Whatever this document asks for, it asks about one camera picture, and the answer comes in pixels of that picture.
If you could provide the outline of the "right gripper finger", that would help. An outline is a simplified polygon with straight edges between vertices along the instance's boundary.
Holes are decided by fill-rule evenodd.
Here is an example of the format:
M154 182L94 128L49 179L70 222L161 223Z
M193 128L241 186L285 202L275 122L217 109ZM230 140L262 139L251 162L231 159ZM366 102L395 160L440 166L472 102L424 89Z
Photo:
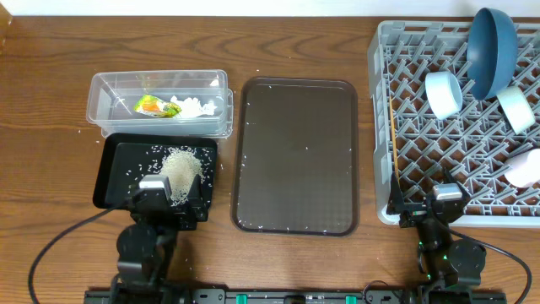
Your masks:
M390 195L388 198L386 213L388 215L401 214L405 210L405 203L399 181L395 173L391 175Z
M446 183L456 183L460 189L462 190L463 198L470 198L470 195L468 194L467 190L463 187L463 185L450 173L448 169L443 170L444 174L444 181Z

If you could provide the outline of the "pink cup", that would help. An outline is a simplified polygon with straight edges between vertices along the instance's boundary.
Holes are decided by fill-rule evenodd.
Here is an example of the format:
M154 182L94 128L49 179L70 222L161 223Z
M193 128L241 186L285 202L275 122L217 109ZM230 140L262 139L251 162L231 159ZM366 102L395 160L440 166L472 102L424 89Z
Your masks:
M505 163L509 166L505 178L511 185L524 188L539 181L539 149L516 155Z

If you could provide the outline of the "light blue bowl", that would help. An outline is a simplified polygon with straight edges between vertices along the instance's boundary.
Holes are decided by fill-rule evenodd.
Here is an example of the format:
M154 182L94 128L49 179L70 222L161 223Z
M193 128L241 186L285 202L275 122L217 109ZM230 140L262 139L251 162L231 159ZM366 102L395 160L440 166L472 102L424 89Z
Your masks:
M424 84L429 107L437 119L444 120L462 109L461 87L451 72L428 73Z

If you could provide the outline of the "white tissue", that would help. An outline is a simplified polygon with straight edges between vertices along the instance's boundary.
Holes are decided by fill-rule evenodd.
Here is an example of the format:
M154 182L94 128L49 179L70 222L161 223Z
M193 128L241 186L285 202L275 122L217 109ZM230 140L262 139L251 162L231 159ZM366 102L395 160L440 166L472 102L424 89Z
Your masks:
M188 97L185 100L178 100L173 95L170 102L180 107L181 111L177 114L177 116L182 119L213 116L215 110L217 109L217 106L212 101L209 101L203 105L196 97Z

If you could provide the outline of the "mint green bowl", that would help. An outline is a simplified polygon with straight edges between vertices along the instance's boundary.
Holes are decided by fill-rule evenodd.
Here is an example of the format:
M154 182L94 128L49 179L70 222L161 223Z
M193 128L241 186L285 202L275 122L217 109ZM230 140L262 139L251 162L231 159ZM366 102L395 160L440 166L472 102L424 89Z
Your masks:
M518 86L509 86L497 94L506 118L515 134L524 133L535 123L532 108Z

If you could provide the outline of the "wooden chopstick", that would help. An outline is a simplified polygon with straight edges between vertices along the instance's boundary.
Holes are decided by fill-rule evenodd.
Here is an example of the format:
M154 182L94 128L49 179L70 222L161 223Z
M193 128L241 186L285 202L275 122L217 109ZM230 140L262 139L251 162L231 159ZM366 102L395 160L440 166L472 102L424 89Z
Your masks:
M396 136L396 129L395 129L394 114L393 114L393 98L391 95L389 95L389 117L390 117L390 124L391 124L390 132L391 132L391 142L392 142L394 174L399 184L400 176L399 176L399 164L398 164L398 153L397 153L397 136Z

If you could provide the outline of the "yellow snack wrapper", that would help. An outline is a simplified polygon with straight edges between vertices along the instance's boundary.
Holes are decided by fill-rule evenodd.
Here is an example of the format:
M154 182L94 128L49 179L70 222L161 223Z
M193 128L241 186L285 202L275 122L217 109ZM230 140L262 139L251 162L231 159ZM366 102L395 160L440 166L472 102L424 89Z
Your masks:
M161 100L153 95L143 95L133 110L139 114L157 118L171 118L181 113L181 108L177 104Z

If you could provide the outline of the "dark blue plate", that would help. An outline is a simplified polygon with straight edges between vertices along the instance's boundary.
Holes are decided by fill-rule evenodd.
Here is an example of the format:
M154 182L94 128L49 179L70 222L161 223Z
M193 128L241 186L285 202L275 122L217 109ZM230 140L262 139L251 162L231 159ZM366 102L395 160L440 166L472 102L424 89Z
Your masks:
M467 60L471 63L467 76L474 81L471 92L476 100L492 98L510 84L517 54L517 33L511 17L498 9L481 8L467 40Z

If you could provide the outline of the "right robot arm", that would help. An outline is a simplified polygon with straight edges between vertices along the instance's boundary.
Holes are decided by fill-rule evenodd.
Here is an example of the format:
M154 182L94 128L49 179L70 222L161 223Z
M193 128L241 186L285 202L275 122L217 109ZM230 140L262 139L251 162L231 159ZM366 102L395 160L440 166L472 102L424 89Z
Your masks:
M444 172L444 182L435 185L420 203L407 203L396 175L386 212L399 216L402 228L418 232L418 269L428 282L416 291L418 303L471 303L472 288L481 283L485 266L484 246L464 238L454 240L449 224L462 217L469 195Z

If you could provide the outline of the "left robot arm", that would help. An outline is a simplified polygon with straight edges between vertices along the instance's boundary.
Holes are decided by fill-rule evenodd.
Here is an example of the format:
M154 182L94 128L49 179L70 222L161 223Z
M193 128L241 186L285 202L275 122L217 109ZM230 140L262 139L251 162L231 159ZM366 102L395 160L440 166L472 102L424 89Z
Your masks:
M123 208L134 224L118 236L118 274L111 282L109 303L190 303L190 291L170 283L167 271L180 231L194 231L208 219L201 177L188 182L186 201L174 206L169 178L147 175Z

